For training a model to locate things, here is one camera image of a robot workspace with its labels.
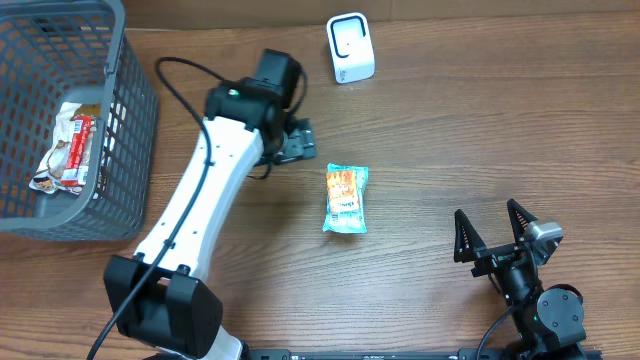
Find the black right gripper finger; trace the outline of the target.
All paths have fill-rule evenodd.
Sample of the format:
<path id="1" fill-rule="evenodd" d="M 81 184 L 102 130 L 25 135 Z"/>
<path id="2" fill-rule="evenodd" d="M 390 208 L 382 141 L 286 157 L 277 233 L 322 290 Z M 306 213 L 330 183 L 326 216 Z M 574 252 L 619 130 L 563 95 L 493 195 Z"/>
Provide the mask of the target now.
<path id="1" fill-rule="evenodd" d="M 515 199 L 509 199 L 506 203 L 512 232 L 516 242 L 531 242 L 531 237 L 526 234 L 528 225 L 538 218 L 529 213 Z"/>
<path id="2" fill-rule="evenodd" d="M 486 250 L 486 244 L 462 209 L 455 211 L 454 222 L 454 261 L 465 263 L 479 259 Z"/>

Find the teal orange snack packet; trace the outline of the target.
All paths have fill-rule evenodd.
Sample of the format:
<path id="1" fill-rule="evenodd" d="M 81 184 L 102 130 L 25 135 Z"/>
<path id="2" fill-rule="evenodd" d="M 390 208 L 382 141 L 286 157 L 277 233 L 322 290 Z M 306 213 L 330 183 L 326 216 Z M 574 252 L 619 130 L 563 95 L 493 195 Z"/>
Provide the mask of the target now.
<path id="1" fill-rule="evenodd" d="M 369 169 L 329 163 L 326 173 L 326 215 L 322 230 L 341 234 L 365 234 L 364 193 Z"/>

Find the red white snack bar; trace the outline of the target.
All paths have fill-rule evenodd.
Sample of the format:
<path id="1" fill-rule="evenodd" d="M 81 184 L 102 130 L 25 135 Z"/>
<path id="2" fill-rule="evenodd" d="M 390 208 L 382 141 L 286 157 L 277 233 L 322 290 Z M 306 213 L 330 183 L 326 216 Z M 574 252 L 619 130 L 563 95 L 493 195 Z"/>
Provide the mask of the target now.
<path id="1" fill-rule="evenodd" d="M 90 136 L 94 132 L 94 117 L 91 115 L 77 115 L 73 118 L 71 150 L 60 179 L 62 186 L 67 188 L 84 186 L 89 169 L 91 145 Z"/>

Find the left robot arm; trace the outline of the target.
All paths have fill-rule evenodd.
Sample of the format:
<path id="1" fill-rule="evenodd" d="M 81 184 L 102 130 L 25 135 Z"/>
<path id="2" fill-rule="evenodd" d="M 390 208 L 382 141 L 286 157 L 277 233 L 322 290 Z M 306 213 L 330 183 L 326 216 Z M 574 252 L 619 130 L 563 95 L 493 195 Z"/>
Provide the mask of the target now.
<path id="1" fill-rule="evenodd" d="M 267 49 L 255 74 L 220 79 L 194 116 L 192 157 L 156 225 L 130 257 L 114 255 L 103 280 L 112 329 L 156 349 L 158 359 L 246 359 L 247 346 L 221 325 L 223 304 L 206 279 L 230 207 L 254 168 L 312 159 L 310 123 L 295 114 L 308 78 L 291 55 Z"/>

